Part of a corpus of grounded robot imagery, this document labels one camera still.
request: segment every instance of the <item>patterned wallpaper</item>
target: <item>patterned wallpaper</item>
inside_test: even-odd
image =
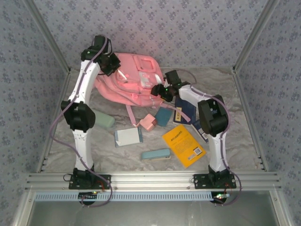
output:
[[[35,0],[68,65],[96,34],[164,66],[233,65],[266,0]]]
[[[37,168],[64,74],[22,0],[0,1],[0,226]]]
[[[281,0],[240,77],[270,170],[301,225],[301,2]]]

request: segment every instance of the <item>purple cable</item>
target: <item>purple cable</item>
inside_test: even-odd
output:
[[[230,112],[229,112],[228,109],[226,108],[225,104],[224,104],[222,101],[220,101],[219,99],[217,99],[217,98],[215,98],[215,97],[213,97],[213,96],[211,96],[211,95],[207,95],[207,94],[205,94],[205,93],[200,92],[199,90],[195,89],[192,85],[191,85],[190,87],[191,87],[191,90],[192,90],[194,93],[197,93],[197,94],[199,94],[199,95],[203,95],[204,97],[207,97],[207,98],[210,98],[210,99],[213,99],[213,100],[217,101],[217,102],[218,102],[221,106],[223,106],[223,108],[225,109],[225,111],[226,111],[226,113],[227,113],[227,115],[228,115],[228,121],[229,121],[229,123],[228,123],[228,125],[227,125],[225,131],[222,132],[222,134],[221,134],[221,137],[222,137],[222,136],[229,130],[230,124],[231,124],[231,116],[230,116]],[[222,204],[222,206],[229,206],[229,205],[235,203],[235,202],[239,199],[240,194],[241,194],[242,185],[241,185],[241,181],[240,181],[240,178],[238,177],[238,175],[237,175],[236,173],[234,173],[232,170],[230,170],[229,166],[226,164],[225,157],[224,157],[224,153],[223,153],[223,149],[222,149],[222,139],[221,139],[221,156],[222,156],[222,162],[223,162],[224,166],[226,167],[226,169],[227,169],[230,173],[232,173],[232,174],[237,178],[237,180],[238,180],[238,182],[239,182],[239,193],[238,193],[238,195],[235,197],[235,199],[233,199],[233,200],[230,201],[229,203]]]
[[[93,205],[93,206],[87,206],[87,205],[85,205],[85,204],[83,203],[84,198],[85,198],[85,197],[83,197],[83,199],[81,200],[81,204],[83,205],[83,207],[89,207],[89,208],[92,208],[92,207],[100,207],[100,206],[104,206],[104,205],[108,204],[109,201],[110,201],[111,198],[112,198],[112,195],[113,195],[113,189],[112,189],[112,186],[111,186],[111,184],[109,183],[109,181],[107,181],[104,177],[98,175],[97,173],[95,173],[95,172],[93,172],[91,169],[89,169],[89,167],[86,165],[86,163],[82,160],[82,157],[80,156],[80,154],[79,154],[79,152],[76,150],[76,148],[74,148],[72,145],[70,145],[70,144],[68,144],[68,143],[65,143],[65,142],[63,142],[63,141],[60,141],[60,140],[56,139],[56,138],[54,137],[54,135],[52,134],[52,131],[53,131],[55,125],[58,123],[59,119],[62,117],[62,115],[63,115],[63,114],[70,108],[70,106],[75,102],[75,100],[76,100],[76,98],[78,97],[78,94],[79,94],[80,86],[81,86],[81,84],[82,84],[82,82],[83,82],[83,80],[84,80],[84,77],[85,77],[85,75],[86,75],[86,73],[87,73],[87,70],[88,70],[90,64],[91,64],[91,63],[92,63],[92,62],[93,62],[93,61],[94,61],[94,60],[102,53],[102,51],[104,50],[104,48],[105,48],[107,42],[108,42],[108,39],[105,38],[104,44],[103,44],[103,46],[101,47],[101,49],[99,50],[99,52],[98,52],[98,53],[97,53],[97,54],[89,61],[89,63],[86,65],[86,67],[85,67],[85,69],[84,69],[84,71],[83,71],[83,73],[82,73],[82,76],[81,76],[81,78],[80,78],[79,85],[78,85],[78,87],[77,87],[77,90],[76,90],[76,93],[75,93],[74,98],[73,98],[73,99],[71,100],[71,102],[67,105],[67,107],[66,107],[64,110],[62,110],[62,112],[58,115],[58,117],[53,121],[53,123],[51,124],[50,129],[49,129],[49,135],[50,135],[50,137],[51,137],[54,141],[58,142],[59,144],[62,144],[62,145],[65,145],[65,146],[71,148],[71,149],[75,152],[75,154],[78,156],[78,158],[79,158],[80,162],[83,164],[83,166],[84,166],[90,173],[94,174],[95,176],[97,176],[98,178],[100,178],[101,180],[103,180],[105,183],[107,183],[108,186],[110,187],[111,193],[110,193],[110,196],[109,196],[108,200],[105,201],[105,202],[103,202],[103,203],[101,203],[101,204]]]

